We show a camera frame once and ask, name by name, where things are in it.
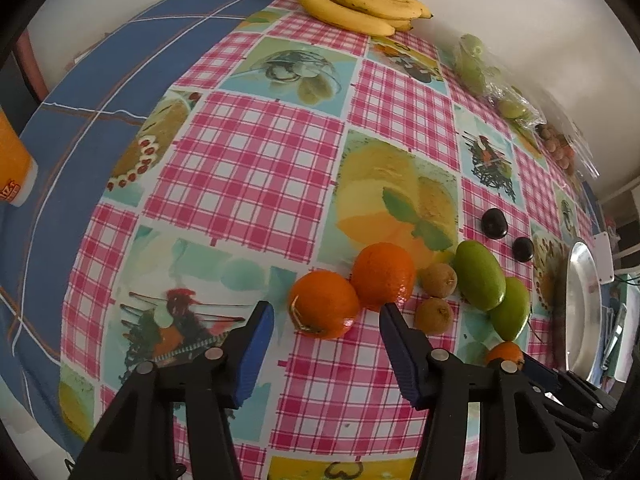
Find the dark plum upper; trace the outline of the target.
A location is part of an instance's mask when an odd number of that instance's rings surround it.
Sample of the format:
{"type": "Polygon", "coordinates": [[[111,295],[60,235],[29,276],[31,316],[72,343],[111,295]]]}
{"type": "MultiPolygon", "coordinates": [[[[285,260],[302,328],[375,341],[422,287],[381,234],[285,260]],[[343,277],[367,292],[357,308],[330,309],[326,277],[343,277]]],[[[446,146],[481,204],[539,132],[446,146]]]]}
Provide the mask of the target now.
{"type": "Polygon", "coordinates": [[[501,240],[509,232],[506,216],[499,208],[487,209],[480,218],[480,228],[491,240],[501,240]]]}

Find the orange mandarin with stem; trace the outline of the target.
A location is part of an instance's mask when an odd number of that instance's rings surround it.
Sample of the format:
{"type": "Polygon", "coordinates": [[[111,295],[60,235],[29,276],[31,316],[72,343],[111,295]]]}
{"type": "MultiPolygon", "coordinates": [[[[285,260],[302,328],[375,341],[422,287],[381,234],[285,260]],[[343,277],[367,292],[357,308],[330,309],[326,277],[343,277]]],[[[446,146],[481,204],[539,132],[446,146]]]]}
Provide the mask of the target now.
{"type": "Polygon", "coordinates": [[[299,278],[288,292],[288,314],[302,334],[335,339],[345,335],[360,315],[352,284],[328,270],[313,270],[299,278]]]}

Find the dark plum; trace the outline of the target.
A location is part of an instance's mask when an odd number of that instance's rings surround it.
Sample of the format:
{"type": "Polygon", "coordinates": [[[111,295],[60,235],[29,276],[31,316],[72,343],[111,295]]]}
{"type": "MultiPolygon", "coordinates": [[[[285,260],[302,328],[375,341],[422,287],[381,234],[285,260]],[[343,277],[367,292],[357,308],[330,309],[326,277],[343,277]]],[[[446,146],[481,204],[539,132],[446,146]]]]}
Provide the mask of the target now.
{"type": "Polygon", "coordinates": [[[509,232],[506,216],[499,208],[487,209],[480,218],[480,228],[491,240],[501,240],[509,232]]]}
{"type": "Polygon", "coordinates": [[[534,258],[535,247],[529,237],[517,237],[512,244],[513,258],[522,263],[532,261],[534,258]]]}

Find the white rectangular device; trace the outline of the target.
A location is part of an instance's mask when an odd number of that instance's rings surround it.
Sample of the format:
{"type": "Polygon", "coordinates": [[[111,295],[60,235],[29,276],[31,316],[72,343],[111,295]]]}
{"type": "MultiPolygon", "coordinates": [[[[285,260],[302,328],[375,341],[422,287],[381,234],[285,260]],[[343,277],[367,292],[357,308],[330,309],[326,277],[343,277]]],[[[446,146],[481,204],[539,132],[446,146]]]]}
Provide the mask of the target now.
{"type": "Polygon", "coordinates": [[[614,263],[611,240],[608,232],[600,232],[592,237],[592,255],[596,263],[598,279],[601,285],[614,281],[614,263]]]}

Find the dark plum lower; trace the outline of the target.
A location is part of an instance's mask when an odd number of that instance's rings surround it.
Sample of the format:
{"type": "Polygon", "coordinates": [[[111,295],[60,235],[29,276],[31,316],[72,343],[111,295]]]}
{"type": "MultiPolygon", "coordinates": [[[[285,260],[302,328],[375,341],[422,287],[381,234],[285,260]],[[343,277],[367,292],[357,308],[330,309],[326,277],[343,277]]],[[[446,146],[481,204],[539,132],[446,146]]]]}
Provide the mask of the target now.
{"type": "Polygon", "coordinates": [[[517,237],[512,244],[513,258],[522,263],[532,261],[534,258],[535,247],[529,237],[517,237]]]}

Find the pink checkered fruit tablecloth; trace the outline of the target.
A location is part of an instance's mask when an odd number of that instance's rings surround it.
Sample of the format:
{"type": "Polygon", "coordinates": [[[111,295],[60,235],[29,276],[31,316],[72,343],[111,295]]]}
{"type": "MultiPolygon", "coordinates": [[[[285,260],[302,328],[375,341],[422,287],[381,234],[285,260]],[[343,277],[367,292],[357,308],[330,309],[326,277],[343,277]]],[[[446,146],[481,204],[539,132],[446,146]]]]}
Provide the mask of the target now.
{"type": "Polygon", "coordinates": [[[309,337],[288,292],[313,270],[350,281],[381,242],[419,274],[484,240],[480,218],[499,208],[509,232],[486,246],[532,307],[518,345],[551,363],[554,280],[590,222],[535,128],[473,96],[454,54],[271,0],[166,90],[104,186],[63,304],[65,426],[86,440],[138,363],[186,362],[267,300],[268,354],[230,415],[243,474],[407,477],[424,418],[400,396],[375,311],[340,338],[309,337]],[[512,255],[521,236],[526,263],[512,255]]]}

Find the round metal tray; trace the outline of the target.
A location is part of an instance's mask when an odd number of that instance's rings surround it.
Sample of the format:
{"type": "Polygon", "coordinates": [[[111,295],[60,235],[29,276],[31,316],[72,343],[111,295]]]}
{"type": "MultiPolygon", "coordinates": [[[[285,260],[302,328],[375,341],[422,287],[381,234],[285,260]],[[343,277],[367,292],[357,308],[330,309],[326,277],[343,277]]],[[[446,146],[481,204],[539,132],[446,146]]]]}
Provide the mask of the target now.
{"type": "Polygon", "coordinates": [[[564,292],[562,364],[587,382],[594,382],[602,332],[602,297],[596,262],[584,240],[575,240],[567,255],[564,292]]]}

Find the brown kiwi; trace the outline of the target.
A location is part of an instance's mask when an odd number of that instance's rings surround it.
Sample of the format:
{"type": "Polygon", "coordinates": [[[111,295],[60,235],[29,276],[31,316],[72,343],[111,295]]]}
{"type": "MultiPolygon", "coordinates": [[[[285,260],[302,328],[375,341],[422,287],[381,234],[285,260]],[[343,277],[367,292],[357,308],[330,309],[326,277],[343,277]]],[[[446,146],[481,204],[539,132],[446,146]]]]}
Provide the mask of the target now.
{"type": "Polygon", "coordinates": [[[424,299],[414,312],[413,327],[427,336],[439,336],[450,329],[454,315],[442,298],[424,299]]]}
{"type": "Polygon", "coordinates": [[[438,262],[419,271],[419,282],[428,296],[447,298],[456,290],[458,277],[448,263],[438,262]]]}

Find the clear box brown longans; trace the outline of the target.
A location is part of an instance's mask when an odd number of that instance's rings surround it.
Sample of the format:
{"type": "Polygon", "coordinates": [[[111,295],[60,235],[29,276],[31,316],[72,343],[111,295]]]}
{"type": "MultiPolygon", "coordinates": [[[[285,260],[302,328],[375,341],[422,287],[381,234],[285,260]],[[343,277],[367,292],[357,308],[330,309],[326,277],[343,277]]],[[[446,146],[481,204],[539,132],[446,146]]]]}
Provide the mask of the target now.
{"type": "Polygon", "coordinates": [[[600,177],[590,146],[572,120],[560,126],[553,122],[539,124],[535,131],[544,150],[567,177],[574,174],[593,180],[600,177]]]}

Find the clear box green fruits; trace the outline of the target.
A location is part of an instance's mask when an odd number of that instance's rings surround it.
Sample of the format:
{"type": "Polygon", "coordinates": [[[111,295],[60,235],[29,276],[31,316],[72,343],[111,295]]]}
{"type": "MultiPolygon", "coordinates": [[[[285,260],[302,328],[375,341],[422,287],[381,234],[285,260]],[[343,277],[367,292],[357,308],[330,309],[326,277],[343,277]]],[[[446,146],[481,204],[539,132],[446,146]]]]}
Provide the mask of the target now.
{"type": "Polygon", "coordinates": [[[473,96],[489,104],[503,119],[524,128],[535,128],[546,120],[539,107],[514,83],[484,42],[462,35],[454,47],[454,72],[473,96]]]}

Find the small orange mandarin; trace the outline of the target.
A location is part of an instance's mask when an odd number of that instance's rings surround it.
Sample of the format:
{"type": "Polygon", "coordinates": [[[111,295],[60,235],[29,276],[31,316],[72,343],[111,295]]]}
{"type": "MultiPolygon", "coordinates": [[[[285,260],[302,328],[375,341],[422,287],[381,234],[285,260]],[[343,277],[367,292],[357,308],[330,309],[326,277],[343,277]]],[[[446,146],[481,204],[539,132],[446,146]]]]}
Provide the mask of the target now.
{"type": "Polygon", "coordinates": [[[489,364],[495,360],[512,362],[519,370],[524,366],[524,354],[520,347],[513,341],[503,341],[488,351],[485,363],[489,364]]]}

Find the green mango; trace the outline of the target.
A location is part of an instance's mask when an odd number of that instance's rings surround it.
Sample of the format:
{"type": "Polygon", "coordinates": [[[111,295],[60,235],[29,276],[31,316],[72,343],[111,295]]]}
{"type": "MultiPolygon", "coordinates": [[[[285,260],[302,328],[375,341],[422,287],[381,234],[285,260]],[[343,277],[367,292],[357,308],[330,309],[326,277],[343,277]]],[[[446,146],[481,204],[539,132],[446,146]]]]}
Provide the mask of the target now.
{"type": "Polygon", "coordinates": [[[483,312],[501,304],[506,277],[496,257],[477,240],[464,240],[454,256],[458,289],[466,302],[483,312]]]}
{"type": "Polygon", "coordinates": [[[514,341],[527,323],[530,297],[526,285],[519,278],[506,278],[506,293],[498,307],[489,311],[495,332],[504,341],[514,341]]]}

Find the yellow banana bunch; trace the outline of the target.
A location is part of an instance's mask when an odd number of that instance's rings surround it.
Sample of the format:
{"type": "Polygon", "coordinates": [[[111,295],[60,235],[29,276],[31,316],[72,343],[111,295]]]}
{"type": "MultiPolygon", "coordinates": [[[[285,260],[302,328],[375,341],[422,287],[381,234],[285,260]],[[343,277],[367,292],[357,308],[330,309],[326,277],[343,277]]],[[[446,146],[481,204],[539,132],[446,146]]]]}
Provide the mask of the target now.
{"type": "Polygon", "coordinates": [[[419,0],[297,0],[313,18],[371,37],[408,32],[415,20],[430,20],[431,10],[419,0]]]}

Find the orange paper cup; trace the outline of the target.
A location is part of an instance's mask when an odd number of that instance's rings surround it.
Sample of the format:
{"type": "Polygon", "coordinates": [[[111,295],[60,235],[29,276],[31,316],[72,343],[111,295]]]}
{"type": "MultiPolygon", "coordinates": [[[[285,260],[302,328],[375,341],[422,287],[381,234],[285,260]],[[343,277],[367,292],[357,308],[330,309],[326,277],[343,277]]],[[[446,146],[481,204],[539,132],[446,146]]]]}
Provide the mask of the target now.
{"type": "Polygon", "coordinates": [[[38,176],[38,164],[9,119],[0,112],[0,192],[2,202],[21,207],[32,192],[38,176]]]}

